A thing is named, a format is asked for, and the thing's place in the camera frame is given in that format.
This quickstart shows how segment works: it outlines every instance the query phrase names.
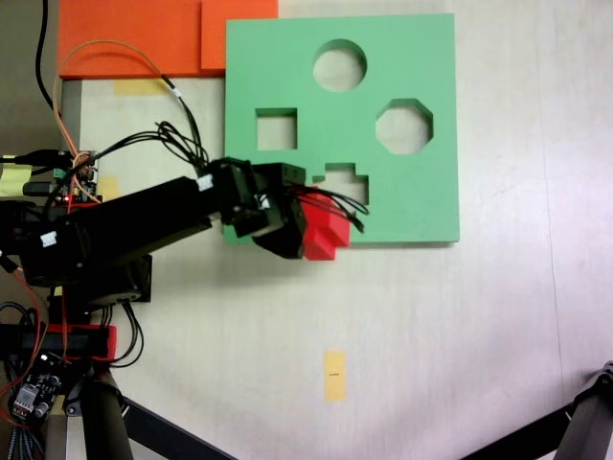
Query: red foam block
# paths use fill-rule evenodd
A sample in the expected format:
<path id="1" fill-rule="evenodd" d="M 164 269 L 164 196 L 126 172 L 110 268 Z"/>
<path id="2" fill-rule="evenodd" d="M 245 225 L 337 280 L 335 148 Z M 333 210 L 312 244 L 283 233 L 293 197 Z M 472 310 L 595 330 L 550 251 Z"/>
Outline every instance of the red foam block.
<path id="1" fill-rule="evenodd" d="M 336 248 L 350 244 L 351 224 L 345 218 L 322 209 L 334 205 L 330 198 L 323 195 L 313 195 L 312 198 L 320 200 L 322 206 L 301 203 L 306 218 L 304 257 L 310 261 L 334 261 Z"/>

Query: tape strip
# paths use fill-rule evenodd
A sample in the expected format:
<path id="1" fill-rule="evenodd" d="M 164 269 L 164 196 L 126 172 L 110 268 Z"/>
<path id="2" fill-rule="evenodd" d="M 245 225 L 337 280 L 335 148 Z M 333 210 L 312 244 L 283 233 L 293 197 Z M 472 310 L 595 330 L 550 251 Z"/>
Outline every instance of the tape strip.
<path id="1" fill-rule="evenodd" d="M 328 351 L 324 356 L 326 401 L 345 399 L 345 353 Z"/>
<path id="2" fill-rule="evenodd" d="M 98 195 L 102 195 L 104 201 L 119 198 L 122 193 L 119 190 L 119 182 L 116 177 L 101 177 L 98 179 L 98 187 L 96 189 Z"/>
<path id="3" fill-rule="evenodd" d="M 169 89 L 161 79 L 114 80 L 115 96 L 159 96 L 169 94 Z"/>
<path id="4" fill-rule="evenodd" d="M 23 184 L 30 181 L 32 166 L 4 163 L 0 175 L 0 196 L 23 196 Z"/>

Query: orange foam board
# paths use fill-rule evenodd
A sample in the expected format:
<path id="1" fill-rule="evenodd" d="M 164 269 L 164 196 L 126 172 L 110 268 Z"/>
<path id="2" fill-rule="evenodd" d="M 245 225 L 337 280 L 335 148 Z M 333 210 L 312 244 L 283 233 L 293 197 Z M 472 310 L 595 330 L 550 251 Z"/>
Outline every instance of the orange foam board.
<path id="1" fill-rule="evenodd" d="M 201 70 L 205 77 L 226 71 L 226 21 L 279 16 L 277 0 L 202 0 Z"/>
<path id="2" fill-rule="evenodd" d="M 144 51 L 171 77 L 200 74 L 201 0 L 61 0 L 57 59 L 93 39 L 125 41 Z M 152 77 L 141 57 L 116 45 L 79 51 L 65 79 Z"/>

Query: red block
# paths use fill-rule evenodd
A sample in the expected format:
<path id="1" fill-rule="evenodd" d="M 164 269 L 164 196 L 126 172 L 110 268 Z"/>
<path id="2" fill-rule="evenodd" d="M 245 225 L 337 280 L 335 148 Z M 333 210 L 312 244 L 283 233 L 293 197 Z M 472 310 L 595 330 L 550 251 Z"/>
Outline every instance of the red block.
<path id="1" fill-rule="evenodd" d="M 169 77 L 221 77 L 226 21 L 277 16 L 277 0 L 61 0 L 57 63 L 85 41 L 113 39 L 145 52 Z M 155 77 L 141 57 L 111 44 L 79 51 L 61 76 Z"/>
<path id="2" fill-rule="evenodd" d="M 278 17 L 277 0 L 202 0 L 202 50 L 204 77 L 226 73 L 226 22 L 230 19 Z"/>
<path id="3" fill-rule="evenodd" d="M 334 202 L 323 195 L 310 195 L 322 202 L 322 207 L 332 206 Z M 336 248 L 347 247 L 351 239 L 351 224 L 345 218 L 302 202 L 306 218 L 306 231 L 303 237 L 304 257 L 310 261 L 334 261 Z"/>

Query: electronic component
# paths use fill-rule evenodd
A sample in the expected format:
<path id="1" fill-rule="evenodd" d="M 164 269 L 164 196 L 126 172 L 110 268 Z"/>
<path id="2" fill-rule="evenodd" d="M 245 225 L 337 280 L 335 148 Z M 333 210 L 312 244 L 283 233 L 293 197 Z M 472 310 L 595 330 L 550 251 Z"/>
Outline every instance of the electronic component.
<path id="1" fill-rule="evenodd" d="M 40 426 L 62 389 L 65 364 L 50 353 L 41 354 L 11 402 L 11 413 L 21 423 Z"/>
<path id="2" fill-rule="evenodd" d="M 82 153 L 88 155 L 94 155 L 94 151 L 84 151 Z M 61 181 L 70 168 L 66 169 L 55 169 L 54 170 L 54 178 L 57 183 Z M 80 184 L 79 187 L 71 187 L 70 185 L 63 186 L 59 194 L 56 196 L 56 206 L 67 206 L 69 202 L 73 207 L 80 207 L 83 204 L 93 204 L 95 201 L 91 199 L 90 196 L 96 197 L 98 200 L 102 201 L 99 196 L 97 196 L 98 192 L 98 161 L 94 163 L 93 166 L 86 166 L 79 170 L 77 173 L 77 181 Z"/>

